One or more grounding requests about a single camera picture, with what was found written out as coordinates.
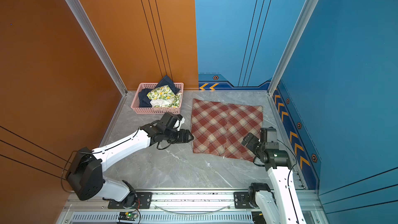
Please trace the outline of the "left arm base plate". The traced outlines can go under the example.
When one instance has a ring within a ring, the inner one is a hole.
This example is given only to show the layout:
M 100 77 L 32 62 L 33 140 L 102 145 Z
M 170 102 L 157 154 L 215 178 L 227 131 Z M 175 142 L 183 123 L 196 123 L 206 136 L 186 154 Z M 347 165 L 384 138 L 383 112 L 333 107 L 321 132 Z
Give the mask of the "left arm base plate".
M 117 202 L 115 200 L 110 200 L 108 204 L 108 209 L 150 209 L 152 201 L 152 192 L 137 192 L 134 201 L 131 205 L 126 203 Z

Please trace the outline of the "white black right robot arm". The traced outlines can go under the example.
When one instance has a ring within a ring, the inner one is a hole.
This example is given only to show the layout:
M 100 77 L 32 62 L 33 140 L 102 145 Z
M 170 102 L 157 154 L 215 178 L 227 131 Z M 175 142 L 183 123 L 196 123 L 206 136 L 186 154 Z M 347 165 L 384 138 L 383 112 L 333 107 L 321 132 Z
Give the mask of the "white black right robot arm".
M 267 224 L 305 224 L 293 182 L 294 165 L 288 152 L 279 149 L 279 143 L 267 141 L 265 133 L 266 129 L 263 129 L 259 139 L 249 133 L 241 142 L 264 164 L 273 187 L 251 184 L 248 190 L 249 203 L 260 209 Z

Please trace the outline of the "red plaid skirt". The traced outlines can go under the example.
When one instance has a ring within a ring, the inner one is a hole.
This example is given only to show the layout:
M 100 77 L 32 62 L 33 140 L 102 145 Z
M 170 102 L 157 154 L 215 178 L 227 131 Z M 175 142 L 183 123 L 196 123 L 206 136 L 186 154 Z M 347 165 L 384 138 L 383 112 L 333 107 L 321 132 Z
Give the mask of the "red plaid skirt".
M 193 99 L 193 152 L 251 161 L 255 155 L 241 144 L 252 133 L 259 137 L 263 107 Z

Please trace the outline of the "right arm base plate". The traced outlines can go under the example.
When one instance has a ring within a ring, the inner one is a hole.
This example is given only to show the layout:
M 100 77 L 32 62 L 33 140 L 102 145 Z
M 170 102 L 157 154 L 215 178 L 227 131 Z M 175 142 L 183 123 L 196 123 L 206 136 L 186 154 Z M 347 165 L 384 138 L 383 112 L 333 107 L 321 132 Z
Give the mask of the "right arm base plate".
M 255 202 L 255 194 L 247 191 L 237 191 L 233 193 L 234 205 L 237 209 L 258 208 Z

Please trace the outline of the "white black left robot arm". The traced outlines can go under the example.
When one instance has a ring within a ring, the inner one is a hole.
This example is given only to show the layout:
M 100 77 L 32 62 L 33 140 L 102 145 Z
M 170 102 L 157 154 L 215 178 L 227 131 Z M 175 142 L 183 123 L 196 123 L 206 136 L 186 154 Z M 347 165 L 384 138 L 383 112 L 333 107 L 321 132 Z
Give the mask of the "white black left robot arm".
M 136 207 L 138 196 L 134 187 L 126 180 L 107 178 L 104 172 L 129 155 L 162 141 L 174 145 L 193 140 L 189 130 L 175 124 L 168 127 L 160 122 L 150 123 L 110 145 L 93 150 L 84 147 L 77 151 L 66 173 L 66 181 L 80 201 L 100 197 L 123 208 Z

